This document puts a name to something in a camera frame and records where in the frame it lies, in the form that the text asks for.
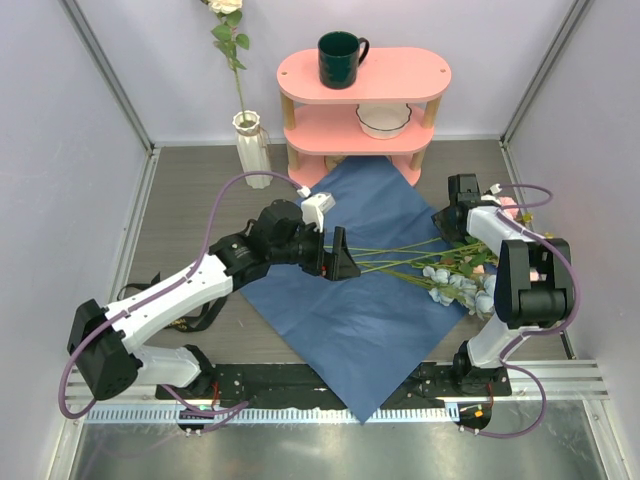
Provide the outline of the blue wrapping paper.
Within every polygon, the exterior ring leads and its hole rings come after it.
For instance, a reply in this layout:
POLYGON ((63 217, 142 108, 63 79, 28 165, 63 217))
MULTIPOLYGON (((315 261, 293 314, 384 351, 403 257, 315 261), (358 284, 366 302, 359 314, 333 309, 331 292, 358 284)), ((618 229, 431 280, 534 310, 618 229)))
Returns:
MULTIPOLYGON (((326 227, 342 226, 351 250, 393 248, 437 236, 434 208, 384 156, 349 157, 315 191, 333 196, 326 227)), ((366 422, 464 317, 420 286, 381 271, 330 282, 291 265, 241 294, 366 422)))

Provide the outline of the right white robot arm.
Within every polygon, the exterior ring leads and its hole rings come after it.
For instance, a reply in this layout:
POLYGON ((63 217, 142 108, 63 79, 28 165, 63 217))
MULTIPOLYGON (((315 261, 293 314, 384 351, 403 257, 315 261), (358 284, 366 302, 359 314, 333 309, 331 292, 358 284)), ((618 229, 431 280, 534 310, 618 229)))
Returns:
POLYGON ((506 379, 506 359, 532 336, 551 335, 573 321, 581 292, 569 243, 547 239, 506 213, 495 185, 483 193, 474 174, 448 178, 449 205, 432 216, 443 238, 473 238, 498 257, 494 313, 479 334, 464 342, 450 378, 472 395, 506 379))

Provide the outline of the black ribbon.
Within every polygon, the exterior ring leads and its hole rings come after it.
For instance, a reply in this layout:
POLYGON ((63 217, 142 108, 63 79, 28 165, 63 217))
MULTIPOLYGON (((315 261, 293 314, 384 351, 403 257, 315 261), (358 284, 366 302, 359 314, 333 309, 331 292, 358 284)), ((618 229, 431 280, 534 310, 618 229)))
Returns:
MULTIPOLYGON (((161 273, 158 272, 149 282, 130 282, 121 287, 116 295, 117 300, 123 300, 129 290, 141 292, 161 282, 161 273)), ((165 330, 174 330, 180 333, 198 333, 207 330, 216 320, 228 300, 227 296, 206 302, 201 306, 197 315, 184 315, 164 327, 165 330)))

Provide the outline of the green leafy flower stem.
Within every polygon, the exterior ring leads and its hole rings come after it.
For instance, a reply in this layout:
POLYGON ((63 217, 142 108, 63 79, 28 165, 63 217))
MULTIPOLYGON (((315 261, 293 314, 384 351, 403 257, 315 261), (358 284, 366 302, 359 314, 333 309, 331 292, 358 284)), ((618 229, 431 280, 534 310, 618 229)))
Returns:
POLYGON ((218 24, 210 33, 214 37, 213 44, 226 58, 228 68, 232 71, 236 91, 241 107, 240 126, 248 127, 250 121, 247 118, 244 95, 242 92, 240 72, 247 69, 238 57, 238 50, 248 50, 249 37, 239 31, 243 18, 243 2, 241 0, 205 0, 203 4, 215 15, 218 24))

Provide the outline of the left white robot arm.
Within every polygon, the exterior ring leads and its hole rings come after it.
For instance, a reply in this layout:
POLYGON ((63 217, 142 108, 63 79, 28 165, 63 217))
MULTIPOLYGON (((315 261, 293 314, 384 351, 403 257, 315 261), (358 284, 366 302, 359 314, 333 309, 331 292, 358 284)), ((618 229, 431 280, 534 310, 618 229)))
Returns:
POLYGON ((276 200, 244 231, 221 238, 173 276, 106 307, 81 304, 68 351, 93 397, 105 401, 132 385, 169 385, 203 398, 213 385, 203 354, 193 346, 150 347, 147 340, 199 306, 224 304, 274 265, 295 265, 329 281, 359 277, 344 228, 335 228, 332 251, 324 248, 324 215, 334 204, 328 193, 300 204, 276 200))

